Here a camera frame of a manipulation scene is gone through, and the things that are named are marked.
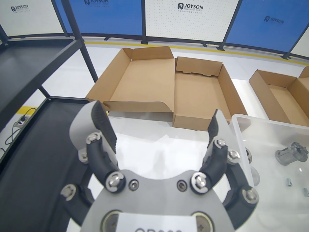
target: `black shelf post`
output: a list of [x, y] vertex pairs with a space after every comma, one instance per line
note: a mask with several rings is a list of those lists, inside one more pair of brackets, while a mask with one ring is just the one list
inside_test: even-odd
[[233, 24], [234, 24], [234, 22], [235, 22], [236, 16], [237, 16], [237, 14], [238, 14], [238, 11], [239, 11], [239, 9], [240, 9], [240, 7], [241, 7], [241, 3], [242, 3], [242, 2], [243, 2], [243, 0], [238, 0], [236, 9], [235, 9], [234, 14], [233, 14], [233, 16], [232, 16], [232, 19], [231, 19], [231, 22], [230, 22], [230, 24], [229, 24], [229, 27], [227, 28], [227, 31], [226, 31], [225, 36], [224, 36], [224, 38], [223, 38], [223, 41], [222, 41], [222, 43], [220, 44], [220, 46], [217, 47], [217, 50], [219, 50], [219, 51], [224, 51], [223, 46], [225, 45], [226, 40], [227, 40], [227, 37], [228, 37], [229, 34], [230, 34], [230, 31], [231, 31], [231, 29], [232, 29], [232, 27], [233, 27]]
[[98, 80], [98, 76], [97, 76], [95, 68], [94, 68], [94, 66], [91, 62], [89, 53], [87, 51], [85, 42], [84, 42], [83, 37], [82, 37], [82, 34], [79, 31], [79, 28], [78, 28], [78, 25], [77, 25], [77, 22], [76, 22], [76, 19], [75, 19], [75, 16], [74, 16], [71, 4], [70, 4], [70, 1], [69, 0], [61, 0], [61, 3], [63, 5], [66, 17], [68, 18], [68, 21], [69, 21], [70, 26], [72, 28], [72, 32], [73, 32], [73, 35], [75, 36], [75, 39], [79, 40], [82, 43], [82, 47], [80, 48], [80, 51], [82, 52], [82, 55], [84, 57], [84, 60], [85, 60], [86, 65], [88, 67], [88, 70], [89, 70], [94, 82], [96, 82]]
[[2, 41], [2, 43], [7, 43], [9, 40], [7, 34], [5, 33], [1, 25], [0, 25], [0, 40]]
[[141, 27], [142, 27], [141, 44], [148, 44], [148, 41], [147, 41], [147, 38], [146, 38], [145, 0], [141, 0]]

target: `open cardboard box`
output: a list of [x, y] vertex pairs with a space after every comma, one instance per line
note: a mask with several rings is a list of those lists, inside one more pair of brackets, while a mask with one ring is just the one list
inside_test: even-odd
[[309, 66], [299, 78], [256, 70], [249, 82], [270, 120], [309, 127]]
[[173, 127], [207, 131], [216, 109], [227, 121], [246, 110], [221, 62], [174, 59], [169, 47], [124, 48], [86, 98], [107, 111], [170, 112]]

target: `curved black tray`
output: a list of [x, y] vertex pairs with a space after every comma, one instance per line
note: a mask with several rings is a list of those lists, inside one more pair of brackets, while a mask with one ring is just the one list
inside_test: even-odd
[[86, 99], [50, 97], [32, 115], [0, 160], [0, 231], [66, 231], [70, 217], [60, 191], [87, 185], [69, 128]]
[[71, 38], [19, 39], [0, 45], [0, 131], [81, 46]]

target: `clear plastic bin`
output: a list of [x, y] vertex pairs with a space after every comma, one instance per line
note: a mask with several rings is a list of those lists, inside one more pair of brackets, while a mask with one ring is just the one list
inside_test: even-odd
[[[275, 157], [277, 150], [293, 142], [309, 147], [309, 127], [240, 114], [232, 116], [230, 127], [243, 155], [242, 167], [248, 182], [260, 196], [255, 212], [238, 231], [309, 231], [309, 197], [303, 192], [304, 188], [309, 190], [309, 160], [283, 166]], [[244, 160], [245, 148], [251, 152], [251, 164], [247, 157]], [[260, 177], [257, 186], [251, 167]]]

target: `black panel stand foot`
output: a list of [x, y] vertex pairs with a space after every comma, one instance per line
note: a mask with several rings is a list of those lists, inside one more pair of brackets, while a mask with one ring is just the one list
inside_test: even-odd
[[283, 56], [281, 56], [283, 59], [286, 59], [286, 60], [288, 60], [288, 58], [289, 59], [291, 59], [291, 57], [289, 57], [289, 56], [287, 56], [287, 55], [283, 55]]

